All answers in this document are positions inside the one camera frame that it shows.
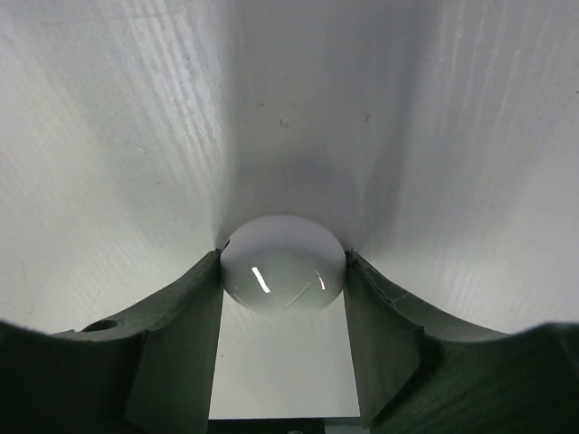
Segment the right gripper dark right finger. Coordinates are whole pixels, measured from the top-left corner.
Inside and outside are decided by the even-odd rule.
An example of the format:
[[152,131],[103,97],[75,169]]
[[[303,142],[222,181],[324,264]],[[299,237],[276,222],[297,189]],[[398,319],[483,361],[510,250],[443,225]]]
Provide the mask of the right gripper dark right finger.
[[578,327],[474,325],[346,254],[345,310],[362,425],[373,433],[575,433]]

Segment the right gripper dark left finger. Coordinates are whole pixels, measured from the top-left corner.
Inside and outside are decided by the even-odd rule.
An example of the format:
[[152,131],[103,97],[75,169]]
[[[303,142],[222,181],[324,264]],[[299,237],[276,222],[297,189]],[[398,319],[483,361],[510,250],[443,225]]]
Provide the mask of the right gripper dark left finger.
[[220,254],[80,331],[1,324],[4,433],[204,433],[223,307]]

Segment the white round charging case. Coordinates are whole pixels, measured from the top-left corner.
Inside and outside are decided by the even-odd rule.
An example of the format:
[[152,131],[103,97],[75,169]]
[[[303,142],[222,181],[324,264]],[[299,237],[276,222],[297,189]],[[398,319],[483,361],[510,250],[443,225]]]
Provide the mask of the white round charging case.
[[220,255],[222,285],[241,306],[267,316],[317,312],[341,294],[346,253],[331,231],[292,215],[238,228]]

